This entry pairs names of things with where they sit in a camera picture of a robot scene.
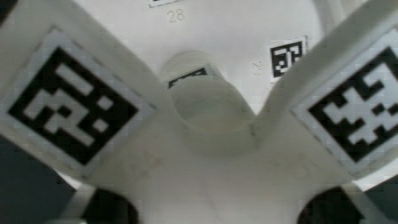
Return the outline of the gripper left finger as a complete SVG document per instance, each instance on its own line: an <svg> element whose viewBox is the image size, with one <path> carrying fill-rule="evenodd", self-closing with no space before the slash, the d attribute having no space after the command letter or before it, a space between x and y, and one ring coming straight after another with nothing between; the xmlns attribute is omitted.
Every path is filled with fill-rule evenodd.
<svg viewBox="0 0 398 224"><path fill-rule="evenodd" d="M83 213L88 207L93 193L95 188L90 185L81 184L76 189L65 209L60 213L60 217L49 219L44 224L88 224L88 221L83 218Z"/></svg>

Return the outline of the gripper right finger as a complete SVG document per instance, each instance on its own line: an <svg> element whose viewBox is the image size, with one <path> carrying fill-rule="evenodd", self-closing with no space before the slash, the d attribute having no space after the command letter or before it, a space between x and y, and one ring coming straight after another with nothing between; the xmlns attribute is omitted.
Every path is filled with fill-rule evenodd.
<svg viewBox="0 0 398 224"><path fill-rule="evenodd" d="M340 185L340 189L362 214L358 224L398 224L398 222L386 218L358 186L353 183L346 183Z"/></svg>

